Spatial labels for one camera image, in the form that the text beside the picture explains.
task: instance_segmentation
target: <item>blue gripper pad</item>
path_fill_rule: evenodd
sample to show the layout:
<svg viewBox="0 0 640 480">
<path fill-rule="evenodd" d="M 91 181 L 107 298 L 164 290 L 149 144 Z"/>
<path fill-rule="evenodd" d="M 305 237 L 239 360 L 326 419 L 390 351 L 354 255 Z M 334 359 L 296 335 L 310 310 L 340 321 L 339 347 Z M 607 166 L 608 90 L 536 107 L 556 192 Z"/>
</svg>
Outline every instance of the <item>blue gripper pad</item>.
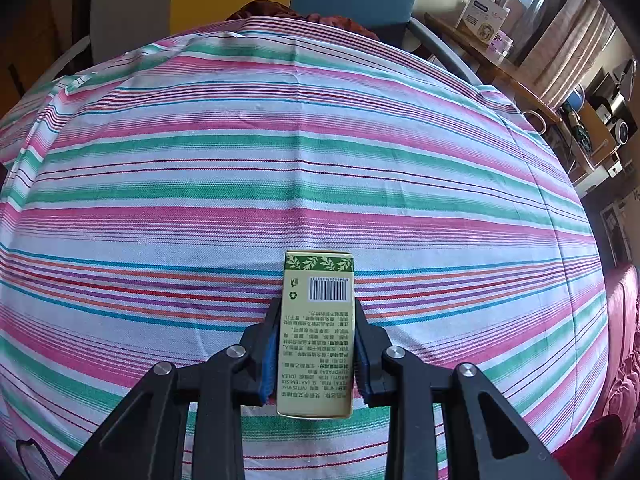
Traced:
<svg viewBox="0 0 640 480">
<path fill-rule="evenodd" d="M 369 383 L 369 361 L 364 351 L 364 344 L 357 326 L 353 341 L 353 349 L 353 373 L 355 375 L 356 384 L 358 385 L 358 391 L 362 396 L 362 400 L 364 400 L 365 404 L 368 404 L 372 394 L 371 384 Z"/>
<path fill-rule="evenodd" d="M 275 326 L 273 332 L 269 336 L 267 350 L 264 353 L 262 361 L 262 381 L 258 396 L 260 402 L 265 403 L 276 387 L 276 374 L 278 371 L 278 330 L 279 326 Z"/>
</svg>

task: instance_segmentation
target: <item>small box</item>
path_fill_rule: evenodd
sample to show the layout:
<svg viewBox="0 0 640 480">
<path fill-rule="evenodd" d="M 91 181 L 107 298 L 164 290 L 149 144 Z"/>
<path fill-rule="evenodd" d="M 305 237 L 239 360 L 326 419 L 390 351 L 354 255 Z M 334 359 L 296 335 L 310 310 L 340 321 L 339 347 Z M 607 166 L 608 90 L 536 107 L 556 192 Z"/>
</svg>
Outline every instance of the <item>small box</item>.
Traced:
<svg viewBox="0 0 640 480">
<path fill-rule="evenodd" d="M 469 0 L 457 28 L 460 32 L 489 45 L 508 14 L 509 9 L 503 9 L 494 0 Z"/>
<path fill-rule="evenodd" d="M 278 345 L 280 415 L 351 416 L 354 330 L 353 257 L 287 251 Z"/>
</svg>

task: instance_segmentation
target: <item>leaf pattern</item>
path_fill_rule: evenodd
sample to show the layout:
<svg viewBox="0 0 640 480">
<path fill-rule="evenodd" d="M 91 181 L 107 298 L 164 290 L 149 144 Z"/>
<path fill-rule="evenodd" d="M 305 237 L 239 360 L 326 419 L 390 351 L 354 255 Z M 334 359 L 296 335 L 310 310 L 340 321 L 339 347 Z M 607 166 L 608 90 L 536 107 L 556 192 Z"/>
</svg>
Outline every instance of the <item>leaf pattern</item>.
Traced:
<svg viewBox="0 0 640 480">
<path fill-rule="evenodd" d="M 302 269 L 311 270 L 316 266 L 317 262 L 318 262 L 318 259 L 314 256 L 312 256 L 311 258 L 307 258 L 306 262 L 302 265 Z"/>
<path fill-rule="evenodd" d="M 335 270 L 335 263 L 333 258 L 322 256 L 320 258 L 320 265 L 322 265 L 326 270 Z"/>
<path fill-rule="evenodd" d="M 298 259 L 298 257 L 288 254 L 284 265 L 286 269 L 299 269 L 300 260 Z"/>
<path fill-rule="evenodd" d="M 353 259 L 344 256 L 297 256 L 288 254 L 285 269 L 293 270 L 333 270 L 353 272 Z"/>
</svg>

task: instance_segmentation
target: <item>yellow-green box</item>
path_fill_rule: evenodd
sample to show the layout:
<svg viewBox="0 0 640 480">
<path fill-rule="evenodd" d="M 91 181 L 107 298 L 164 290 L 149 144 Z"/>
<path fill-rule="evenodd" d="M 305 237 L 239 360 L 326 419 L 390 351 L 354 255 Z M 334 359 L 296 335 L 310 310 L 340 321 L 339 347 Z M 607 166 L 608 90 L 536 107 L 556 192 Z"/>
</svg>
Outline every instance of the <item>yellow-green box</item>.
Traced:
<svg viewBox="0 0 640 480">
<path fill-rule="evenodd" d="M 287 251 L 278 345 L 279 414 L 351 416 L 353 308 L 353 256 Z"/>
</svg>

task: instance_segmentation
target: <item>metal screw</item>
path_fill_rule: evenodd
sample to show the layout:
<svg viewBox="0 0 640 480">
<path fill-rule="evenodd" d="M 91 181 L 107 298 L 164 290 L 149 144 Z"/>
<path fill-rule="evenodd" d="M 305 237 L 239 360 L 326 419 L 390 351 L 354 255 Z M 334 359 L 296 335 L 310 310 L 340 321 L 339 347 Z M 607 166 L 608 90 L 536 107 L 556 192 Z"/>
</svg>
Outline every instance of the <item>metal screw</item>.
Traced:
<svg viewBox="0 0 640 480">
<path fill-rule="evenodd" d="M 401 346 L 390 346 L 386 349 L 386 354 L 393 359 L 402 359 L 404 357 L 404 348 Z"/>
<path fill-rule="evenodd" d="M 462 363 L 458 367 L 458 370 L 465 377 L 473 377 L 475 374 L 478 373 L 478 369 L 476 368 L 476 366 L 471 363 Z"/>
<path fill-rule="evenodd" d="M 226 349 L 226 354 L 229 357 L 237 358 L 237 357 L 242 357 L 244 354 L 246 354 L 246 350 L 242 345 L 231 345 L 229 348 Z"/>
<path fill-rule="evenodd" d="M 160 361 L 154 364 L 154 373 L 156 375 L 167 375 L 171 371 L 171 363 Z"/>
</svg>

